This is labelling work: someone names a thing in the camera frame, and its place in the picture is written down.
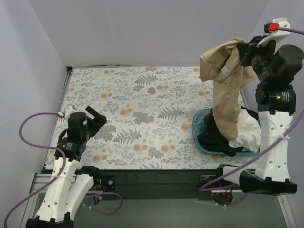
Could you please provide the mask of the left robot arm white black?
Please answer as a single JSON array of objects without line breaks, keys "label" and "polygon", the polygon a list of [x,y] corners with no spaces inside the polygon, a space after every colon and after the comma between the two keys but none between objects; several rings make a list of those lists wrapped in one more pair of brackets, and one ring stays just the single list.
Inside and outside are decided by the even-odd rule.
[{"label": "left robot arm white black", "polygon": [[72,228],[75,213],[84,196],[101,184],[96,167],[82,167],[79,176],[73,176],[79,168],[87,142],[106,124],[106,117],[90,106],[85,112],[68,106],[59,117],[67,120],[68,127],[59,135],[54,148],[51,180],[35,217],[26,222],[28,228]]}]

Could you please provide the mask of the beige t shirt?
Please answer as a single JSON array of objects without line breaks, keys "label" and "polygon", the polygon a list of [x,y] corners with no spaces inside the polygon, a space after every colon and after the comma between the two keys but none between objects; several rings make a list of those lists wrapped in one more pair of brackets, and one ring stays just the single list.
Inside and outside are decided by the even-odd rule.
[{"label": "beige t shirt", "polygon": [[238,44],[242,38],[233,38],[200,56],[199,77],[205,82],[213,81],[213,114],[221,135],[228,141],[238,136],[238,96],[241,88],[256,76],[251,66],[241,66]]}]

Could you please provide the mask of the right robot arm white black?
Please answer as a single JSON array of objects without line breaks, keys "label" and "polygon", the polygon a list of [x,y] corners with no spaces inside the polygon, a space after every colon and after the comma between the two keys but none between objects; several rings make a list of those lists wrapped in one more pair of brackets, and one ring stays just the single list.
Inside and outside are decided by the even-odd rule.
[{"label": "right robot arm white black", "polygon": [[261,127],[261,144],[255,171],[220,165],[222,173],[215,176],[215,184],[225,189],[231,183],[244,193],[286,195],[297,192],[297,184],[290,181],[287,167],[288,134],[296,109],[296,94],[291,82],[302,69],[304,52],[294,45],[276,48],[275,40],[261,44],[264,36],[253,37],[238,45],[240,64],[252,67],[260,83],[256,88],[256,102]]}]

